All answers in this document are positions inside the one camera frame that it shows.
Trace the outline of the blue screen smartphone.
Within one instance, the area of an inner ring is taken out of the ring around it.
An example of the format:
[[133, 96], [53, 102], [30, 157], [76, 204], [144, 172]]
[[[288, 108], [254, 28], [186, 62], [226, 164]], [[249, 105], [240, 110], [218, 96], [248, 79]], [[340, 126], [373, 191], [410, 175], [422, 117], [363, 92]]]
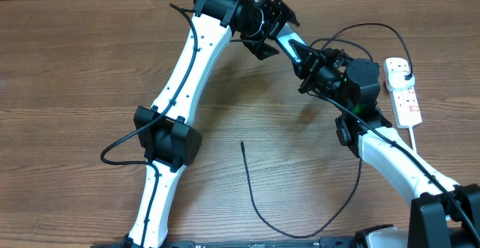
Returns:
[[288, 23], [283, 26], [274, 40], [294, 66], [302, 64], [309, 53], [308, 45]]

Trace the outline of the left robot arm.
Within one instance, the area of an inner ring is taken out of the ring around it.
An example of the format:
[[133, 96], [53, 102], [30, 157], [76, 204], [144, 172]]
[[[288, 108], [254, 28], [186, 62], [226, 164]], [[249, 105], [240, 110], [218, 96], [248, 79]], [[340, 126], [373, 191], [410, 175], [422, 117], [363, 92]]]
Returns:
[[193, 123], [212, 68], [235, 33], [259, 60], [276, 55], [278, 43], [292, 61], [288, 44], [296, 39], [295, 13], [282, 0], [193, 0], [186, 14], [190, 31], [184, 49], [162, 92], [149, 108], [138, 107], [134, 123], [146, 167], [136, 222], [120, 247], [162, 247], [176, 187], [202, 143]]

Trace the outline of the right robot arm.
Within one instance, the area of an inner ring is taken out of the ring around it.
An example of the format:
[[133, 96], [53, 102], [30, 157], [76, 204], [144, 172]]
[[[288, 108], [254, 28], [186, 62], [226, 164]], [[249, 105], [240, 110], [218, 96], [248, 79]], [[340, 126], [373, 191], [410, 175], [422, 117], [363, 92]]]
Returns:
[[330, 102], [341, 114], [337, 137], [373, 166], [409, 205], [404, 247], [478, 247], [479, 186], [438, 172], [408, 146], [377, 106], [379, 65], [340, 49], [288, 42], [301, 93]]

